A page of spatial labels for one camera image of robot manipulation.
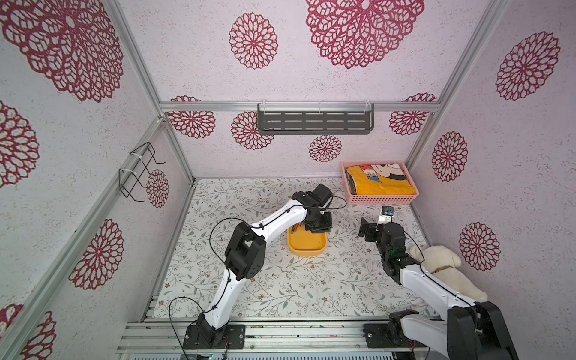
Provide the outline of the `yellow plastic storage tray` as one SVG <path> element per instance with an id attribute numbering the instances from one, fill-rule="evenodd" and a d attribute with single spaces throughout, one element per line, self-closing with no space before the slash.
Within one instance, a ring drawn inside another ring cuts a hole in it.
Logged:
<path id="1" fill-rule="evenodd" d="M 305 229 L 304 223 L 292 226 L 286 231 L 287 244 L 293 255 L 315 257 L 328 247 L 326 233 L 312 233 Z"/>

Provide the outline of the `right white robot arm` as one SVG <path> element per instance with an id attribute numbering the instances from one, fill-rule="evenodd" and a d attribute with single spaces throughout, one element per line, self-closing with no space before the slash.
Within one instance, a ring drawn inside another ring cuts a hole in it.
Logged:
<path id="1" fill-rule="evenodd" d="M 406 250 L 406 232 L 395 222 L 361 219 L 358 235 L 373 242 L 385 273 L 412 290 L 440 316 L 430 319 L 413 310 L 389 316 L 390 341 L 419 342 L 449 359 L 517 359 L 501 310 L 492 302 L 478 302 L 452 289 L 425 270 Z"/>

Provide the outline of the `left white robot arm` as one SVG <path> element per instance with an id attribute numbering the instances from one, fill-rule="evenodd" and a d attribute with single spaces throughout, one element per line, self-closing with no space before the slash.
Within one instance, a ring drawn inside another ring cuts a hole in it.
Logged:
<path id="1" fill-rule="evenodd" d="M 329 233 L 332 213 L 329 206 L 333 193 L 324 184 L 312 191 L 295 192 L 279 210 L 255 223 L 241 220 L 224 252 L 223 278 L 208 310 L 199 315 L 196 324 L 204 332 L 215 332 L 230 321 L 236 300 L 244 285 L 262 269 L 266 248 L 289 228 L 303 223 L 311 233 Z"/>

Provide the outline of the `pink perforated plastic basket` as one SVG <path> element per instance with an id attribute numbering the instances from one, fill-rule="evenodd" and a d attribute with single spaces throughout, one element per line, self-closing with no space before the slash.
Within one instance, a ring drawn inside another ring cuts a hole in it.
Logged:
<path id="1" fill-rule="evenodd" d="M 343 161 L 340 163 L 344 192 L 356 205 L 410 205 L 419 196 L 402 161 Z"/>

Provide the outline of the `yellow cartoon towel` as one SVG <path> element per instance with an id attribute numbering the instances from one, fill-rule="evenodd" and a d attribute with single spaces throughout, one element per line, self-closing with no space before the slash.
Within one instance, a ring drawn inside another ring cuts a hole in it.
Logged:
<path id="1" fill-rule="evenodd" d="M 346 168 L 346 178 L 355 195 L 414 195 L 399 163 L 361 164 Z"/>

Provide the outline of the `cream plush dog toy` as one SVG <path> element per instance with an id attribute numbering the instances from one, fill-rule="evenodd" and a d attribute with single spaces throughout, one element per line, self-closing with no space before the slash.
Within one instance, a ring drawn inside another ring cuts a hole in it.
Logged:
<path id="1" fill-rule="evenodd" d="M 475 286 L 458 268 L 462 265 L 461 258 L 442 245 L 425 248 L 423 251 L 414 245 L 408 254 L 420 262 L 433 276 L 449 285 L 456 292 L 468 296 L 476 302 L 486 302 L 488 294 Z"/>

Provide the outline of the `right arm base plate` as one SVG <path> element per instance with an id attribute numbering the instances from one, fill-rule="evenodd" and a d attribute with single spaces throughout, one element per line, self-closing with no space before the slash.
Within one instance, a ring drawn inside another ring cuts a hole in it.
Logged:
<path id="1" fill-rule="evenodd" d="M 386 323 L 366 323 L 363 325 L 364 339 L 368 348 L 411 347 L 411 340 L 404 335 L 401 320 L 417 311 L 402 310 L 391 313 Z"/>

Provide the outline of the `grey wall shelf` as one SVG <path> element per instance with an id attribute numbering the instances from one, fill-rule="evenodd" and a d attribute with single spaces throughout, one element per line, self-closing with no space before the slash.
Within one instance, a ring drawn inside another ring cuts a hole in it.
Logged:
<path id="1" fill-rule="evenodd" d="M 262 135 L 368 135 L 374 129 L 374 105 L 354 110 L 280 111 L 257 105 Z"/>

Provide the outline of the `aluminium rail frame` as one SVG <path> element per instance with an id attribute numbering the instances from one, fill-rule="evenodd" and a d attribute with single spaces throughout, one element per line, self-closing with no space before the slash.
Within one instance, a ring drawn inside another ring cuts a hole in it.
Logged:
<path id="1" fill-rule="evenodd" d="M 191 318 L 147 318 L 130 322 L 121 334 L 115 354 L 126 359 L 136 354 L 182 354 L 179 346 L 185 338 Z M 370 352 L 364 336 L 365 324 L 384 324 L 385 316 L 332 317 L 234 317 L 230 325 L 243 325 L 244 347 L 241 353 L 348 353 Z"/>

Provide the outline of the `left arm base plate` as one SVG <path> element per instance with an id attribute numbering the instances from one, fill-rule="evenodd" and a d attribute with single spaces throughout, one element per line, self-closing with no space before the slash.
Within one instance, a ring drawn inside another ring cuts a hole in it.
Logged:
<path id="1" fill-rule="evenodd" d="M 184 350 L 241 350 L 245 346 L 245 325 L 225 325 L 218 330 L 202 329 L 200 325 L 187 327 Z"/>

